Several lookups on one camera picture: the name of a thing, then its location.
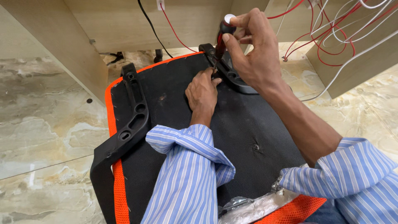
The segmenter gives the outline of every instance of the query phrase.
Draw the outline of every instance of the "tile floor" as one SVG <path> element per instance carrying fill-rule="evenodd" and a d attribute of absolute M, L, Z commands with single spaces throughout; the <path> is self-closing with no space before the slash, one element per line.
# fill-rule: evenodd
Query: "tile floor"
<path fill-rule="evenodd" d="M 280 56 L 288 46 L 280 43 Z M 310 47 L 281 59 L 283 79 L 300 99 L 324 89 L 305 56 Z M 154 51 L 123 54 L 108 66 L 109 83 L 125 64 L 153 63 Z M 105 223 L 88 172 L 94 148 L 109 137 L 106 109 L 86 103 L 89 94 L 46 57 L 0 60 L 0 80 L 2 224 Z M 341 135 L 368 138 L 398 162 L 398 66 L 336 99 L 325 93 L 305 104 Z"/>

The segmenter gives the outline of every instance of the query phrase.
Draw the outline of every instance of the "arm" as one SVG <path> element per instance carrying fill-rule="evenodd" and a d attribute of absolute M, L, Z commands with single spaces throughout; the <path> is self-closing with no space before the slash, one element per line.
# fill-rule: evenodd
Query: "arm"
<path fill-rule="evenodd" d="M 235 37 L 222 37 L 234 68 L 275 110 L 303 158 L 314 167 L 319 158 L 336 150 L 342 137 L 308 109 L 283 81 L 278 41 L 265 14 L 256 8 L 231 18 L 231 23 L 242 28 Z M 253 44 L 254 50 L 244 55 L 237 40 Z"/>
<path fill-rule="evenodd" d="M 199 72 L 185 94 L 191 107 L 189 128 L 156 126 L 146 141 L 167 155 L 141 223 L 217 223 L 217 187 L 234 178 L 235 167 L 214 148 L 209 129 L 217 103 L 212 70 Z"/>

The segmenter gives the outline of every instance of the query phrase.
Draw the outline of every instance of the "bolt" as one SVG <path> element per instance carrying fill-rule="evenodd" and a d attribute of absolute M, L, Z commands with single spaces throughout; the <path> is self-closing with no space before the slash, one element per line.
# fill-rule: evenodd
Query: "bolt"
<path fill-rule="evenodd" d="M 253 145 L 253 147 L 252 147 L 252 149 L 254 150 L 254 151 L 258 151 L 258 150 L 260 150 L 260 147 L 258 146 L 258 145 Z"/>

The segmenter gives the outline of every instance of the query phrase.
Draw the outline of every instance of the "black fabric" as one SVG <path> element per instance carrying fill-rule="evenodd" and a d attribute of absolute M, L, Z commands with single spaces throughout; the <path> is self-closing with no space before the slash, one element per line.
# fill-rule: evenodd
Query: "black fabric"
<path fill-rule="evenodd" d="M 197 54 L 138 73 L 152 126 L 175 129 L 189 126 L 192 112 L 185 89 L 197 72 L 210 66 L 204 54 Z M 124 118 L 128 109 L 123 109 L 123 96 L 119 95 L 123 91 L 116 89 L 111 90 L 112 101 L 117 106 L 114 108 L 117 128 L 121 128 L 129 120 Z M 237 93 L 225 83 L 219 84 L 217 90 L 218 102 L 211 122 L 214 145 L 236 168 L 235 178 L 217 189 L 218 204 L 224 206 L 237 196 L 257 198 L 270 192 L 281 169 L 305 161 L 264 99 Z M 157 153 L 144 140 L 122 157 L 131 223 L 142 219 L 164 159 L 165 155 Z"/>

